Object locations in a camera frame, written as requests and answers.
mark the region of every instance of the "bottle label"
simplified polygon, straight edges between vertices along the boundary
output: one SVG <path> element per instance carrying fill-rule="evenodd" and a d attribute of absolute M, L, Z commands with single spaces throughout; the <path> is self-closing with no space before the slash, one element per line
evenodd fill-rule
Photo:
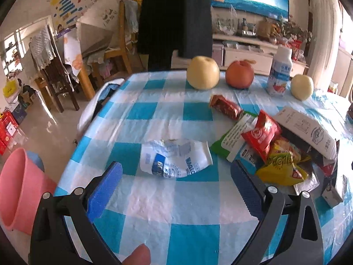
<path fill-rule="evenodd" d="M 267 81 L 267 92 L 271 96 L 284 96 L 287 87 L 292 66 L 273 61 L 270 75 Z"/>

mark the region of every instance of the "white bottle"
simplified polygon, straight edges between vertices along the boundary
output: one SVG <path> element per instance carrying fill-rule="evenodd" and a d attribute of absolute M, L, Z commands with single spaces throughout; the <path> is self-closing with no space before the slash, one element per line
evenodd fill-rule
<path fill-rule="evenodd" d="M 292 68 L 292 49 L 279 45 L 277 53 L 273 57 L 267 81 L 267 92 L 269 95 L 284 96 Z"/>

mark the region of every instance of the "blue gripper pad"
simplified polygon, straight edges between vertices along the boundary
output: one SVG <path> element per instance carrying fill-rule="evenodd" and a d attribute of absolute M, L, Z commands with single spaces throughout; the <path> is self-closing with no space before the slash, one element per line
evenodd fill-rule
<path fill-rule="evenodd" d="M 87 217 L 93 223 L 100 218 L 122 177 L 122 166 L 113 162 L 87 201 Z"/>
<path fill-rule="evenodd" d="M 250 214 L 261 221 L 264 218 L 261 196 L 244 170 L 236 162 L 231 164 L 231 176 Z"/>

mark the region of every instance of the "green package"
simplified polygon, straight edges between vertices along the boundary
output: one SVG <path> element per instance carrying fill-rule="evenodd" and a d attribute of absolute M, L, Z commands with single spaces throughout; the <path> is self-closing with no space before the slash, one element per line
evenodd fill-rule
<path fill-rule="evenodd" d="M 243 112 L 234 126 L 211 145 L 211 151 L 229 162 L 233 162 L 235 159 L 240 160 L 249 173 L 255 174 L 256 170 L 263 165 L 263 161 L 241 134 L 254 129 L 256 121 L 256 115 Z"/>

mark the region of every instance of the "red wrapper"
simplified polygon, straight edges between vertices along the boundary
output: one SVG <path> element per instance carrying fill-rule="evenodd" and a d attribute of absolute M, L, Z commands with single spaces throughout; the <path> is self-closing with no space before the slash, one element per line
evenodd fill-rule
<path fill-rule="evenodd" d="M 242 108 L 239 105 L 227 100 L 222 95 L 212 95 L 209 105 L 211 108 L 215 108 L 234 120 L 237 120 L 239 118 L 239 114 L 242 112 Z"/>
<path fill-rule="evenodd" d="M 270 152 L 270 143 L 272 140 L 276 140 L 281 132 L 282 130 L 277 122 L 266 112 L 260 110 L 255 128 L 242 133 L 241 136 L 256 150 L 262 160 L 267 162 Z"/>

